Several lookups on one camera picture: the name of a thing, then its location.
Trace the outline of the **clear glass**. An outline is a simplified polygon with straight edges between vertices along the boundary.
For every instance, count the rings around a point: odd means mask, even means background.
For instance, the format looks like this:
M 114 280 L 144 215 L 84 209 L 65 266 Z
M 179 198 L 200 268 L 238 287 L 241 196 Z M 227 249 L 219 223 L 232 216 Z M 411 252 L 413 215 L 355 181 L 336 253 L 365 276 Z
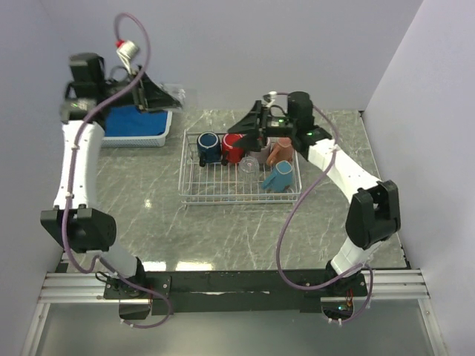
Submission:
M 161 89 L 167 96 L 160 100 L 160 107 L 167 109 L 184 109 L 186 101 L 186 91 L 182 85 L 159 83 Z
M 245 156 L 239 162 L 239 172 L 241 172 L 245 176 L 251 176 L 256 174 L 260 170 L 260 165 L 258 160 L 253 156 Z

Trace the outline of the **mauve mug black handle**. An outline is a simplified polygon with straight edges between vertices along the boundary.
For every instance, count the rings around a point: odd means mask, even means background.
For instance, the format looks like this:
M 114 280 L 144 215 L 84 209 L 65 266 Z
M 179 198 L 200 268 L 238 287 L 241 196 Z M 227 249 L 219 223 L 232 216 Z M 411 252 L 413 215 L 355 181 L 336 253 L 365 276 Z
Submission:
M 268 145 L 265 148 L 262 148 L 260 151 L 249 151 L 248 156 L 256 158 L 259 164 L 266 164 L 268 157 L 270 155 L 271 147 Z

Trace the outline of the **red mug black handle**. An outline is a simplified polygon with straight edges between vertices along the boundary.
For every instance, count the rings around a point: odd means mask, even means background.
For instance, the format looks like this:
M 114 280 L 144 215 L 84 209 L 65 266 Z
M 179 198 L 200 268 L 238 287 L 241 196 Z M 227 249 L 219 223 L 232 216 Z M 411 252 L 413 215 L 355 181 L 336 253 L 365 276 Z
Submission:
M 243 138 L 243 134 L 227 133 L 222 140 L 222 165 L 237 164 L 244 157 L 244 149 L 233 144 Z

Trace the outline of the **pink floral mug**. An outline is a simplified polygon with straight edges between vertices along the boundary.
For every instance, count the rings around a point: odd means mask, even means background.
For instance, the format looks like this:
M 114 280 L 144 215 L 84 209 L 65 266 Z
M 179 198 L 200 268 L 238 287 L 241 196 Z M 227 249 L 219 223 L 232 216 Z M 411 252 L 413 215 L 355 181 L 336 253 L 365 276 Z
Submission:
M 266 160 L 268 166 L 276 165 L 281 161 L 292 161 L 293 156 L 292 140 L 288 137 L 281 137 L 272 146 L 271 152 Z

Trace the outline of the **dark blue mug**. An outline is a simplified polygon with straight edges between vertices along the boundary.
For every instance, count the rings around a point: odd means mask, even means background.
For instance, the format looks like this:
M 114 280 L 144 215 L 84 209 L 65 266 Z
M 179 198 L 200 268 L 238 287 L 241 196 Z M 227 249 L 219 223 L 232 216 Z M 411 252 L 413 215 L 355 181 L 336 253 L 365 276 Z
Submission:
M 203 132 L 197 138 L 197 151 L 199 155 L 199 166 L 205 167 L 207 164 L 221 161 L 220 138 L 214 132 Z

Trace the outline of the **light blue white mug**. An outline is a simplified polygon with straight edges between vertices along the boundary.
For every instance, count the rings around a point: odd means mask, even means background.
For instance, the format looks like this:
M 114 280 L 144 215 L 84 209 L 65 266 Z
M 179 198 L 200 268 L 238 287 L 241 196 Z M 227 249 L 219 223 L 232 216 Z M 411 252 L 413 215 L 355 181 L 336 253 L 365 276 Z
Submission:
M 291 186 L 292 182 L 292 165 L 288 161 L 283 160 L 274 166 L 270 175 L 261 183 L 261 188 L 274 193 L 283 193 Z

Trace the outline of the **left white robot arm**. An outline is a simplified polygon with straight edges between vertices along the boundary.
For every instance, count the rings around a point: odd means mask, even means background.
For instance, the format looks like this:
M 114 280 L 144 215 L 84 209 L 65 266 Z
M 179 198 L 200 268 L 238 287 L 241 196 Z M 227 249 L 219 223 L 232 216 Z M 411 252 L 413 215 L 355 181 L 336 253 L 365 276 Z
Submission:
M 40 223 L 78 271 L 90 273 L 101 263 L 111 274 L 108 284 L 138 298 L 148 291 L 143 264 L 119 244 L 115 219 L 96 203 L 96 166 L 105 120 L 112 108 L 134 106 L 139 113 L 153 113 L 181 103 L 153 83 L 144 66 L 133 69 L 133 55 L 119 58 L 128 74 L 121 81 L 105 78 L 104 59 L 95 53 L 69 58 L 73 79 L 60 107 L 61 179 L 53 207 L 41 212 Z

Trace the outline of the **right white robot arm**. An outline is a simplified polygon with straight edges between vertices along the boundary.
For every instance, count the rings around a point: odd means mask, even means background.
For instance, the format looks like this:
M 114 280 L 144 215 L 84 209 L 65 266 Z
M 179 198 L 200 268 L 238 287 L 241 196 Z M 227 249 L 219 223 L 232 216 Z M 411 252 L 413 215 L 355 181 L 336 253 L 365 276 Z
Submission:
M 350 207 L 345 229 L 347 238 L 331 259 L 325 282 L 303 286 L 292 282 L 283 269 L 281 279 L 290 287 L 316 291 L 326 287 L 333 295 L 342 295 L 351 287 L 351 278 L 365 267 L 381 244 L 401 228 L 399 190 L 391 180 L 381 181 L 351 159 L 339 145 L 336 126 L 327 132 L 315 123 L 320 113 L 307 92 L 285 93 L 287 108 L 282 116 L 272 112 L 280 94 L 272 91 L 256 101 L 245 117 L 228 129 L 240 134 L 235 146 L 259 151 L 268 138 L 288 138 L 296 152 L 321 169 L 316 185 L 328 177 L 348 200 Z

